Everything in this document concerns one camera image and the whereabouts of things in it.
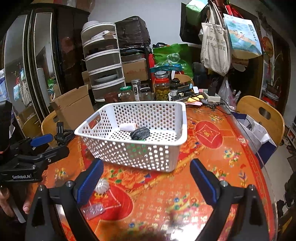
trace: human hand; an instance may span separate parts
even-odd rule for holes
[[[32,192],[33,192],[33,186],[31,184],[29,184],[27,186],[26,200],[25,200],[24,205],[22,207],[26,214],[29,214],[29,211],[31,208],[30,196],[31,196]],[[0,189],[0,206],[3,209],[3,211],[6,213],[6,215],[8,215],[9,217],[14,217],[15,213],[7,202],[9,195],[10,195],[10,193],[9,193],[8,188]]]

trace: spice jar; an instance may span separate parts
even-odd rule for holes
[[[139,79],[132,80],[131,85],[133,87],[133,94],[135,96],[135,101],[140,101],[141,100],[141,94],[140,94],[141,80]]]
[[[152,94],[151,89],[149,87],[145,87],[141,89],[141,100],[142,101],[151,101]]]
[[[171,84],[170,85],[170,96],[176,96],[178,94],[178,85],[177,84]]]
[[[120,96],[121,102],[135,101],[135,97],[131,89],[131,86],[121,87],[120,91],[121,91],[121,96]]]
[[[168,100],[168,93],[170,92],[170,80],[155,79],[154,82],[156,100]]]
[[[174,79],[172,79],[172,84],[177,84],[179,86],[180,80],[178,78],[174,78]]]

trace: perforated basket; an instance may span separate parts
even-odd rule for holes
[[[144,141],[120,131],[121,123],[150,129]],[[119,165],[171,172],[180,146],[187,139],[185,104],[181,102],[121,102],[103,106],[83,122],[75,135],[82,136],[95,158]]]

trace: chair backrest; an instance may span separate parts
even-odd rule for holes
[[[24,123],[22,131],[24,132],[24,135],[26,137],[39,137],[42,135],[40,127],[40,121],[38,119],[38,116],[35,114]]]
[[[54,137],[57,134],[58,120],[56,119],[57,119],[57,113],[55,112],[55,110],[51,112],[47,117],[45,117],[45,119],[42,121],[42,124],[41,124],[41,131],[43,135],[52,134],[52,136]],[[52,148],[57,147],[57,141],[55,139],[53,139],[53,141],[51,141],[48,144]]]
[[[237,111],[247,114],[260,123],[278,146],[285,131],[282,115],[272,106],[254,96],[244,96],[237,103]]]
[[[180,84],[181,83],[185,83],[187,81],[191,81],[191,83],[194,86],[193,80],[188,75],[185,75],[185,74],[175,74],[175,78],[177,78],[177,79],[180,80]]]

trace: table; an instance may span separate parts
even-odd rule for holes
[[[172,224],[183,232],[171,234],[179,241],[195,240],[212,212],[197,188],[189,170],[198,158],[220,180],[232,186],[255,184],[263,201],[270,238],[276,234],[273,201],[255,155],[248,141],[236,127],[233,116],[206,107],[187,107],[188,138],[181,146],[179,161],[171,173],[148,171],[104,162],[105,178],[110,190],[104,195],[93,193],[89,203],[102,203],[106,211],[88,221],[100,241],[108,241],[124,231],[167,231]],[[83,141],[76,137],[69,145],[67,158],[49,165],[43,173],[47,188],[74,180],[87,169],[93,156]],[[219,240],[225,240],[235,217],[232,205]],[[59,209],[68,240],[75,240]]]

